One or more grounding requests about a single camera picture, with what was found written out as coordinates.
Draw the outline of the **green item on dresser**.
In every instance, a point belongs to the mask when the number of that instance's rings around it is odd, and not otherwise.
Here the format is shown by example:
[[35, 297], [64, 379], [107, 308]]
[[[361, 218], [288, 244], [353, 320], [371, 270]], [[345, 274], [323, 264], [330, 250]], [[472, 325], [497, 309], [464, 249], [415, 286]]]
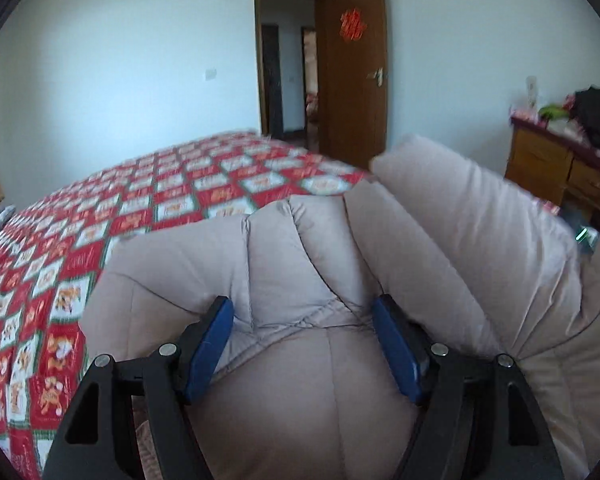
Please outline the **green item on dresser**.
[[538, 110], [538, 116], [544, 122], [566, 120], [570, 118], [570, 110], [565, 105], [548, 104]]

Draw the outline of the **red patchwork bear bedspread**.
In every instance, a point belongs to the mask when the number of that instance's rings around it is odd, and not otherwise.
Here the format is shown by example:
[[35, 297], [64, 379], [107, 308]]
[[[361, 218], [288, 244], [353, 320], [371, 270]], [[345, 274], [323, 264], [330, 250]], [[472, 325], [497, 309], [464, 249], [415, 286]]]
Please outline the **red patchwork bear bedspread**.
[[338, 195], [363, 171], [257, 133], [223, 132], [122, 162], [16, 212], [0, 232], [0, 448], [23, 478], [46, 455], [86, 363], [79, 322], [127, 237]]

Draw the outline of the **black bag on dresser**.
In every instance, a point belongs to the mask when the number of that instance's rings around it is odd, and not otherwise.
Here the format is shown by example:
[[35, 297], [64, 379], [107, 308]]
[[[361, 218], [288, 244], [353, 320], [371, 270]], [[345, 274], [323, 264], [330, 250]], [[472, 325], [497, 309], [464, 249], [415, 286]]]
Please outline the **black bag on dresser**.
[[571, 115], [584, 130], [592, 147], [600, 150], [600, 88], [577, 91]]

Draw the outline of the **brown wooden door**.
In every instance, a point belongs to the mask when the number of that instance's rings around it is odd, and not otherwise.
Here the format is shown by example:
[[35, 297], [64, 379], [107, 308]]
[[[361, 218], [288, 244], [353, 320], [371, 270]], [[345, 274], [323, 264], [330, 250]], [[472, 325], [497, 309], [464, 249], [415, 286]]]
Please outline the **brown wooden door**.
[[[358, 8], [367, 24], [360, 41], [339, 35], [340, 15]], [[387, 143], [388, 23], [386, 0], [323, 0], [320, 40], [321, 150], [366, 169]], [[385, 70], [381, 88], [367, 75]]]

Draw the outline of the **white wall switch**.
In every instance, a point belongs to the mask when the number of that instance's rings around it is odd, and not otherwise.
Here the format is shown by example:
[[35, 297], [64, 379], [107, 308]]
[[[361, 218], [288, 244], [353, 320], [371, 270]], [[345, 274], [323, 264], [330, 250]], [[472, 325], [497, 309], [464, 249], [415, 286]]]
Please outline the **white wall switch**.
[[216, 78], [216, 74], [218, 72], [216, 71], [215, 68], [208, 68], [208, 70], [204, 71], [204, 79], [205, 80], [212, 80]]

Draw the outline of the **beige puffer coat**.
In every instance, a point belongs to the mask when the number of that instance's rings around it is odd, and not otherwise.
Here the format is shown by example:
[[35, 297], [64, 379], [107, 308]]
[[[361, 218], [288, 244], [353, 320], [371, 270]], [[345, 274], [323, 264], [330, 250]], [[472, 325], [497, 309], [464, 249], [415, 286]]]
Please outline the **beige puffer coat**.
[[420, 136], [340, 196], [125, 240], [87, 301], [91, 356], [147, 356], [212, 300], [234, 302], [210, 390], [189, 410], [219, 479], [388, 479], [416, 419], [370, 320], [393, 296], [434, 340], [512, 356], [562, 470], [600, 460], [600, 238], [518, 186]]

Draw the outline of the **wooden dresser desk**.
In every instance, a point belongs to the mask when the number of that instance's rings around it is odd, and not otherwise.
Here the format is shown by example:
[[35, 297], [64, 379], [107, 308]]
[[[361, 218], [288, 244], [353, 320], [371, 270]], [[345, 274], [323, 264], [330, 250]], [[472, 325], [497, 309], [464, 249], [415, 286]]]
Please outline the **wooden dresser desk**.
[[571, 206], [600, 229], [600, 156], [592, 148], [513, 117], [505, 177], [541, 200]]

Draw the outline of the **red paper door decoration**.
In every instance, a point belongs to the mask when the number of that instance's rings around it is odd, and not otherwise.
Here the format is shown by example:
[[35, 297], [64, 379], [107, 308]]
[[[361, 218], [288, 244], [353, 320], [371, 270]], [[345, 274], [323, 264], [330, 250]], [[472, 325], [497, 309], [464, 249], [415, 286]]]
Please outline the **red paper door decoration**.
[[358, 8], [345, 10], [340, 15], [339, 35], [345, 42], [360, 41], [366, 31], [367, 24], [362, 19]]

